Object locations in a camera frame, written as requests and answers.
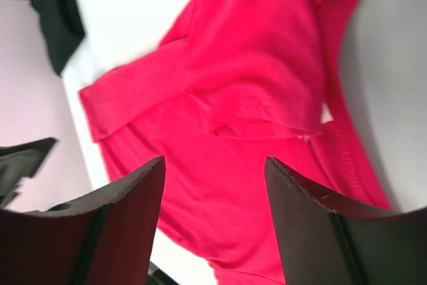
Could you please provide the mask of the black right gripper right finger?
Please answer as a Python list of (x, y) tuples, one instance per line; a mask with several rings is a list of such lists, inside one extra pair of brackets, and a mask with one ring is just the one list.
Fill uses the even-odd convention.
[(287, 284), (426, 283), (426, 210), (347, 198), (268, 158), (266, 188)]

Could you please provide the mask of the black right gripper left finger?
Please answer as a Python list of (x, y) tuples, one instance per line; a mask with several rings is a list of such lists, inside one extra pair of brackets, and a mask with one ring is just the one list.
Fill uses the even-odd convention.
[(2, 210), (1, 283), (145, 284), (164, 182), (160, 156), (54, 210)]

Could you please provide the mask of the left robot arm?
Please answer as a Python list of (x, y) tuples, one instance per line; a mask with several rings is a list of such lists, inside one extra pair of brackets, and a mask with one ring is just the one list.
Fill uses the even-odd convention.
[(22, 178), (33, 178), (58, 139), (47, 137), (15, 146), (1, 147), (1, 209), (17, 196)]

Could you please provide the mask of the pink t shirt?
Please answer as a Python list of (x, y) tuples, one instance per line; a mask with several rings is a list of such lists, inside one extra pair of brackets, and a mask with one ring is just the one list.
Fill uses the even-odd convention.
[(389, 208), (340, 85), (358, 2), (190, 0), (155, 51), (79, 92), (111, 181), (165, 158), (158, 227), (219, 284), (285, 282), (268, 157)]

